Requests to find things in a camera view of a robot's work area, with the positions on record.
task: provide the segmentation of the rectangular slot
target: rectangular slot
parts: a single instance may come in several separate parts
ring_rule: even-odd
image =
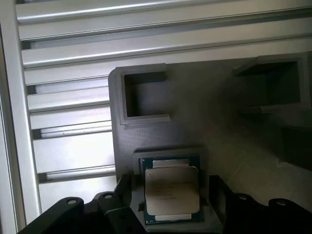
[[[312,129],[288,127],[282,129],[282,160],[312,171]]]
[[[237,69],[236,75],[246,76],[253,106],[273,106],[301,102],[300,82],[303,79],[298,61],[268,62],[253,61]]]
[[[266,74],[268,105],[300,102],[300,81],[297,62],[278,63]]]
[[[164,72],[124,76],[127,117],[162,115],[165,109]]]

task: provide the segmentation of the gray 3d-printed holder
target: gray 3d-printed holder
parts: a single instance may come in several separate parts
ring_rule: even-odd
[[[208,162],[225,152],[222,146],[216,147],[220,142],[242,146],[259,140],[246,127],[253,123],[239,113],[311,108],[310,58],[305,53],[116,68],[108,82],[117,178],[137,173],[138,154],[196,147],[208,149],[205,170],[218,174]],[[239,150],[227,154],[239,154]],[[139,211],[144,193],[138,184],[134,183],[132,208],[144,224]],[[210,227],[218,226],[215,214],[205,209]],[[149,229],[173,228],[154,226]],[[203,228],[178,224],[172,230],[186,227]]]
[[[234,69],[237,76],[264,82],[261,101],[242,110],[243,113],[280,113],[311,109],[312,59],[308,53],[259,56]]]

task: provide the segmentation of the metal frame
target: metal frame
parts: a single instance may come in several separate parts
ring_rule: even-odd
[[[65,66],[48,66],[39,69],[26,69],[26,84],[40,82],[61,82],[108,75],[116,67],[152,63],[178,63],[218,59],[237,59],[260,55],[300,53],[312,50],[312,37],[282,39],[265,42],[251,42],[226,47],[212,47],[170,53],[150,54],[141,57],[101,60],[93,63],[74,63]]]
[[[26,223],[41,213],[15,1],[0,2],[0,22]]]
[[[28,96],[28,108],[31,112],[65,109],[66,107],[82,107],[90,104],[103,105],[108,103],[108,87]]]
[[[206,0],[132,0],[125,4],[124,0],[97,1],[75,0],[67,4],[60,1],[16,6],[18,21],[31,23],[36,21],[60,20],[66,18],[89,17],[111,13],[130,12],[145,9],[180,6],[204,3]]]
[[[26,68],[311,36],[312,18],[194,30],[22,51]]]
[[[38,139],[34,148],[38,173],[115,164],[112,132]]]
[[[88,168],[88,173],[86,173],[86,168],[57,171],[51,173],[45,173],[46,181],[62,181],[64,179],[78,179],[80,177],[85,178],[85,176],[113,176],[116,173],[116,168],[114,165],[111,166],[101,166]]]
[[[20,174],[0,28],[0,233],[25,225]]]
[[[23,6],[18,6],[19,14],[23,13]],[[37,10],[40,12],[44,8],[51,9],[53,12],[58,8],[45,7],[41,4]],[[68,12],[66,23],[62,20],[40,22],[36,24],[21,24],[19,33],[21,40],[51,40],[62,37],[90,36],[100,33],[120,33],[140,29],[169,27],[174,25],[190,25],[205,23],[210,20],[229,16],[253,15],[255,13],[279,12],[287,9],[311,7],[309,0],[233,0],[233,1],[208,1],[208,4],[195,4],[191,6],[176,6],[170,8],[146,9],[120,14],[109,14],[104,16],[89,16],[71,19]]]
[[[110,120],[111,110],[109,105],[71,108],[67,111],[45,111],[33,113],[30,116],[32,129],[55,128]]]

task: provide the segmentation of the square cutout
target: square cutout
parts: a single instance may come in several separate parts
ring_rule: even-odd
[[[297,62],[279,63],[266,74],[268,105],[300,102],[300,80]]]
[[[165,72],[124,75],[127,117],[163,115]]]

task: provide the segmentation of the black plastic part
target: black plastic part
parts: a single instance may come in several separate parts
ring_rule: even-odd
[[[307,53],[259,56],[234,69],[234,75],[249,79],[251,89],[257,90],[250,108],[243,113],[280,113],[311,109]]]
[[[129,178],[129,175],[121,177],[117,194],[106,192],[85,205],[78,197],[60,200],[19,234],[146,234],[134,212],[120,199],[123,191],[131,187]],[[309,211],[281,198],[272,199],[264,206],[249,195],[234,194],[217,175],[210,176],[209,199],[220,215],[224,234],[312,233]]]

